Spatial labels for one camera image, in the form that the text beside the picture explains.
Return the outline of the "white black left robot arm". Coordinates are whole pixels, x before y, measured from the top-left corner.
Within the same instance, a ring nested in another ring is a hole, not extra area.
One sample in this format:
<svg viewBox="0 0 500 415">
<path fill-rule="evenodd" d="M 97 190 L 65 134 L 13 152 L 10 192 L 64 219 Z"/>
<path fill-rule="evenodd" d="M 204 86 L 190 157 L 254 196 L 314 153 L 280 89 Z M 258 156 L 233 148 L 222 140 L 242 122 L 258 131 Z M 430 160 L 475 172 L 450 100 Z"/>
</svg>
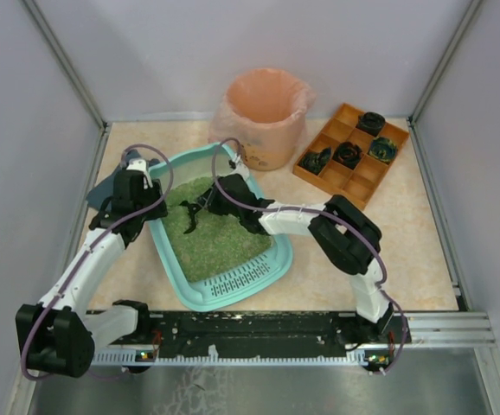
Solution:
<svg viewBox="0 0 500 415">
<path fill-rule="evenodd" d="M 119 338 L 141 336 L 150 326 L 146 304 L 118 300 L 88 317 L 88 304 L 103 277 L 141 233 L 144 223 L 167 214 L 164 190 L 148 163 L 135 158 L 113 178 L 112 194 L 93 217 L 81 249 L 54 286 L 35 304 L 16 313 L 22 374 L 79 378 L 97 351 Z"/>
</svg>

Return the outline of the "black slotted litter scoop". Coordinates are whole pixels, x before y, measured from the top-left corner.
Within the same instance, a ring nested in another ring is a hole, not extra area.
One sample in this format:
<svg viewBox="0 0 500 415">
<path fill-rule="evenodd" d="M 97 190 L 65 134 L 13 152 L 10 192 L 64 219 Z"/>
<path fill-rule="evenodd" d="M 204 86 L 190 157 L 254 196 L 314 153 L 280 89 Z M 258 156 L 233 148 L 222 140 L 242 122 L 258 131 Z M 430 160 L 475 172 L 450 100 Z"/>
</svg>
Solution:
<svg viewBox="0 0 500 415">
<path fill-rule="evenodd" d="M 190 234 L 194 232 L 196 229 L 197 225 L 196 216 L 202 209 L 196 204 L 196 201 L 189 202 L 187 200 L 184 200 L 180 203 L 180 206 L 188 210 L 188 216 L 189 216 L 189 227 L 183 233 Z"/>
</svg>

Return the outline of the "teal plastic litter box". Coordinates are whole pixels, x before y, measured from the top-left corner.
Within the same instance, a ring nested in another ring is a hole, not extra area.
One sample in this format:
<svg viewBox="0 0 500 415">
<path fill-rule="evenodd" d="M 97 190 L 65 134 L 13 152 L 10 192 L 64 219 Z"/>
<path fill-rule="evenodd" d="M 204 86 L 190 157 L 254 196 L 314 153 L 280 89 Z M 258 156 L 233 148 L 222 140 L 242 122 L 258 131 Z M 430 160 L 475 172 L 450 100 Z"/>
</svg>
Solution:
<svg viewBox="0 0 500 415">
<path fill-rule="evenodd" d="M 200 177 L 212 176 L 212 167 L 219 176 L 229 174 L 233 171 L 229 163 L 234 159 L 235 152 L 227 145 L 209 144 L 179 153 L 171 158 L 170 165 L 159 163 L 150 167 L 149 172 L 163 187 L 173 182 L 177 188 Z M 182 256 L 174 252 L 163 221 L 154 220 L 149 228 L 177 298 L 194 311 L 218 310 L 242 301 L 282 278 L 292 265 L 291 241 L 285 235 L 277 235 L 263 253 L 253 254 L 249 260 L 224 272 L 215 271 L 210 278 L 190 282 L 181 265 Z"/>
</svg>

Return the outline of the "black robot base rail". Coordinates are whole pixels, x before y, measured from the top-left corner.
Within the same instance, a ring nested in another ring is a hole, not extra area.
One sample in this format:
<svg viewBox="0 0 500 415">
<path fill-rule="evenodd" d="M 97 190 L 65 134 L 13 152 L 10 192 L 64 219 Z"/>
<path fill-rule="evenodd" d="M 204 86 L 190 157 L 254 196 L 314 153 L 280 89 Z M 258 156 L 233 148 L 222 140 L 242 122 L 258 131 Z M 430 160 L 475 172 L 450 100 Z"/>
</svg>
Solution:
<svg viewBox="0 0 500 415">
<path fill-rule="evenodd" d="M 407 319 L 394 312 L 387 329 L 376 334 L 361 325 L 354 312 L 152 312 L 143 331 L 124 335 L 117 346 L 144 346 L 193 354 L 212 344 L 228 353 L 264 352 L 268 356 L 301 356 L 323 351 L 333 356 L 351 348 L 386 349 L 387 363 L 373 363 L 370 372 L 386 369 L 411 341 Z"/>
</svg>

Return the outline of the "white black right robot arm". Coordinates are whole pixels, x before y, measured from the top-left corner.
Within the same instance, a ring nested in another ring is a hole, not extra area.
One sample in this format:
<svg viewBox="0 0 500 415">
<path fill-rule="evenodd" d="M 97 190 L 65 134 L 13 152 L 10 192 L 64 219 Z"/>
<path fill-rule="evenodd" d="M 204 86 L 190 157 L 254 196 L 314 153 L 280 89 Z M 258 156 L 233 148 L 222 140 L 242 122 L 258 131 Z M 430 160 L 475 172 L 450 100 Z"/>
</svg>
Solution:
<svg viewBox="0 0 500 415">
<path fill-rule="evenodd" d="M 388 272 L 381 259 L 381 230 L 346 197 L 333 195 L 318 205 L 289 205 L 259 198 L 240 174 L 219 176 L 196 199 L 191 215 L 202 210 L 233 216 L 248 232 L 312 237 L 327 259 L 350 276 L 357 320 L 382 334 L 394 306 L 382 289 Z"/>
</svg>

